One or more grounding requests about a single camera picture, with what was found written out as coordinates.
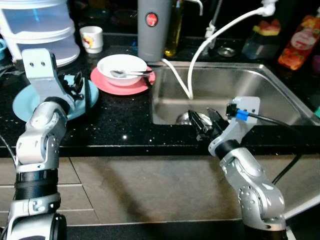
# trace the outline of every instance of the stainless steel sink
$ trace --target stainless steel sink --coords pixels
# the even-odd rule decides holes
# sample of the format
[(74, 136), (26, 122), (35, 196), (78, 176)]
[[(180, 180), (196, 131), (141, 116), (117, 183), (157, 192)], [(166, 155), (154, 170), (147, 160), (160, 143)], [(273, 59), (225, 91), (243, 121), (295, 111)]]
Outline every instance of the stainless steel sink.
[[(189, 62), (172, 62), (187, 85)], [(189, 109), (206, 114), (206, 108), (223, 117), (236, 96), (260, 97), (259, 114), (289, 125), (320, 125), (320, 120), (266, 66), (251, 63), (198, 62), (193, 69), (194, 99), (189, 100), (172, 71), (164, 64), (152, 66), (152, 121), (175, 125)]]

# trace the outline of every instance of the bowl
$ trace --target bowl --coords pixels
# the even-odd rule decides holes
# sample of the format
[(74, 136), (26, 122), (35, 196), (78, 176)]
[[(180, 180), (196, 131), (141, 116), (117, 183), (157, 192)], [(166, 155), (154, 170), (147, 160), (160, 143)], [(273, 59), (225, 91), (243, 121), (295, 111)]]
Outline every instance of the bowl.
[(98, 71), (105, 77), (105, 80), (116, 86), (130, 86), (141, 79), (138, 75), (127, 75), (126, 77), (115, 77), (110, 71), (124, 70), (125, 72), (146, 71), (147, 64), (137, 56), (128, 54), (116, 54), (102, 58), (98, 64)]

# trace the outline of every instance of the blue connector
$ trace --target blue connector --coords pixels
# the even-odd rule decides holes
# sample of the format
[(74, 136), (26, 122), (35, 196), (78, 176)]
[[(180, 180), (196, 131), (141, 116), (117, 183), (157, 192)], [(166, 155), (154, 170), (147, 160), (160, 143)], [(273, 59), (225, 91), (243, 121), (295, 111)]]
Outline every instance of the blue connector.
[(249, 113), (247, 111), (242, 111), (238, 109), (238, 111), (236, 112), (235, 118), (247, 121), (248, 116), (249, 116)]

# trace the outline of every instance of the metal spoon in sink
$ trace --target metal spoon in sink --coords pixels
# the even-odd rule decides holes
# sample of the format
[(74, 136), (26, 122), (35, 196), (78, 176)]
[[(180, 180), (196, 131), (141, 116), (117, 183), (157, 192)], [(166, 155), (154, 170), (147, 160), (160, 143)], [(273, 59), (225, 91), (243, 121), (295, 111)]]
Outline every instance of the metal spoon in sink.
[(125, 78), (126, 76), (142, 76), (142, 77), (148, 77), (150, 73), (152, 73), (152, 70), (147, 71), (130, 71), (126, 72), (124, 70), (111, 70), (111, 75), (116, 78)]

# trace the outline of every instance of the plastic storage container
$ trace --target plastic storage container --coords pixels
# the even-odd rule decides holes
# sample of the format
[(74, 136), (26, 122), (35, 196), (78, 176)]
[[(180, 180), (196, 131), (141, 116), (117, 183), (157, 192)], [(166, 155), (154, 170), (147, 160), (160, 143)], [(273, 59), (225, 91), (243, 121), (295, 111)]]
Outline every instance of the plastic storage container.
[(80, 53), (74, 32), (66, 0), (0, 0), (0, 33), (13, 62), (24, 49), (47, 48), (58, 67), (67, 65)]

